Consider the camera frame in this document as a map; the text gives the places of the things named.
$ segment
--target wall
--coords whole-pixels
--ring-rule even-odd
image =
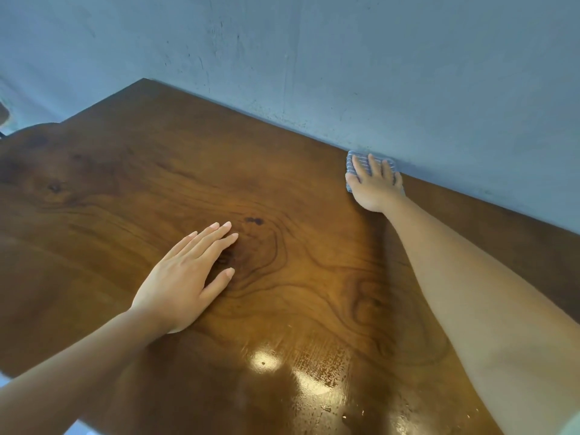
[[[580,0],[2,0],[3,131],[142,77],[580,233]]]

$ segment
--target brown wooden tabletop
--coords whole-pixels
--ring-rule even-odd
[[[497,434],[346,153],[150,80],[0,143],[0,370],[128,308],[218,221],[236,275],[87,403],[103,434]],[[407,194],[580,317],[577,235],[405,177]]]

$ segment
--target person's right arm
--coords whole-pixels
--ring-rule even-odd
[[[580,411],[580,325],[506,266],[400,193],[387,164],[357,159],[357,202],[397,231],[475,390],[506,435],[558,434]]]

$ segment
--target person's right hand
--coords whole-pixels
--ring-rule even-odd
[[[131,309],[149,314],[170,333],[191,325],[234,276],[234,269],[226,269],[204,288],[214,262],[238,239],[238,234],[223,238],[230,228],[229,221],[221,227],[214,223],[202,233],[193,232],[178,242],[153,267]]]
[[[368,155],[368,163],[371,167],[371,175],[366,173],[359,158],[353,155],[353,166],[357,175],[346,173],[346,182],[353,190],[353,196],[357,203],[367,211],[382,212],[388,197],[401,196],[402,177],[398,172],[393,177],[387,160],[383,160],[382,172],[381,164],[376,161],[372,154]]]

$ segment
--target person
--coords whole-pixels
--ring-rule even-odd
[[[580,433],[580,326],[402,195],[401,175],[386,162],[369,156],[370,175],[353,163],[357,175],[346,180],[355,200],[382,212],[399,234],[424,297],[504,434]],[[215,223],[187,235],[153,268],[128,311],[2,388],[1,433],[66,431],[82,411],[80,397],[152,341],[195,321],[234,275],[224,270],[204,288],[237,239],[225,237],[230,229]]]

